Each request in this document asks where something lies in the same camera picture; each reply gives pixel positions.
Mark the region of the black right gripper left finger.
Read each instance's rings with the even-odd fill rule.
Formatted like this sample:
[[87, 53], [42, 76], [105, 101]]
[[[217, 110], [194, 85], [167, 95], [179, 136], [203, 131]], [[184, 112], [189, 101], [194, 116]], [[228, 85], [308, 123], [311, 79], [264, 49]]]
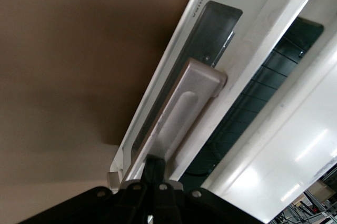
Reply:
[[153, 188], [156, 185], [156, 157], [146, 158], [138, 179], [121, 183], [115, 205], [115, 223], [147, 223], [153, 209]]

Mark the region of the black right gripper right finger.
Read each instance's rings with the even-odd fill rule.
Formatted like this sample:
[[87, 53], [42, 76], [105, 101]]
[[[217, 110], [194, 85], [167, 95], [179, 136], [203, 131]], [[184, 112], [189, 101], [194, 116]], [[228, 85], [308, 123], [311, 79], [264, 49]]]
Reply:
[[182, 223], [179, 202], [184, 196], [183, 185], [174, 180], [164, 180], [165, 161], [153, 161], [153, 223]]

